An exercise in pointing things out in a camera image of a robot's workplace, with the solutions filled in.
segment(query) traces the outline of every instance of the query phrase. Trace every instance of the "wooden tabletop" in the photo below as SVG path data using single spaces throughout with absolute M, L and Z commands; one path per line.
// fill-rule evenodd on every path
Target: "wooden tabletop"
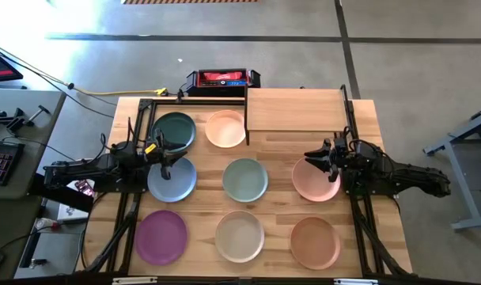
M 128 117 L 134 122 L 140 97 L 121 97 L 112 124 L 109 144 L 122 142 L 127 135 Z M 371 100 L 354 100 L 354 110 L 361 139 L 383 146 L 376 109 Z M 339 191 L 333 199 L 313 203 L 299 196 L 291 181 L 291 171 L 303 153 L 321 147 L 328 132 L 250 131 L 250 146 L 245 141 L 231 149 L 221 149 L 205 136 L 205 125 L 216 111 L 231 109 L 244 115 L 242 106 L 159 105 L 156 117 L 168 112 L 185 112 L 196 123 L 196 140 L 188 149 L 198 171 L 196 189 L 185 200 L 162 203 L 150 193 L 142 195 L 138 222 L 161 209 L 179 213 L 187 223 L 188 244 L 183 256 L 167 266 L 147 264 L 137 254 L 131 256 L 130 275 L 153 276 L 250 276 L 250 277 L 360 277 L 353 218 L 347 196 Z M 142 135 L 146 127 L 142 126 Z M 262 163 L 269 176 L 267 192 L 253 203 L 238 203 L 222 189 L 225 167 L 238 158 L 254 158 Z M 93 209 L 85 234 L 85 259 L 89 264 L 112 236 L 119 194 L 107 194 Z M 400 266 L 411 271 L 403 227 L 394 202 L 374 196 L 373 209 L 380 239 Z M 214 246 L 219 220 L 233 210 L 253 213 L 265 229 L 265 244 L 257 258 L 247 264 L 234 264 L 222 258 Z M 330 268 L 313 271 L 304 268 L 290 252 L 290 231 L 301 219 L 317 216 L 331 223 L 341 237 L 339 259 Z M 119 243 L 116 268 L 122 259 L 124 238 Z M 373 268 L 372 249 L 367 245 Z

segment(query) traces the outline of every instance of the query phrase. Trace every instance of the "keyboard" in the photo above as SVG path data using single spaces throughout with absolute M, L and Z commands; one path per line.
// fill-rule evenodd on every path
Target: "keyboard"
M 24 144 L 0 142 L 0 186 L 5 186 L 21 158 Z

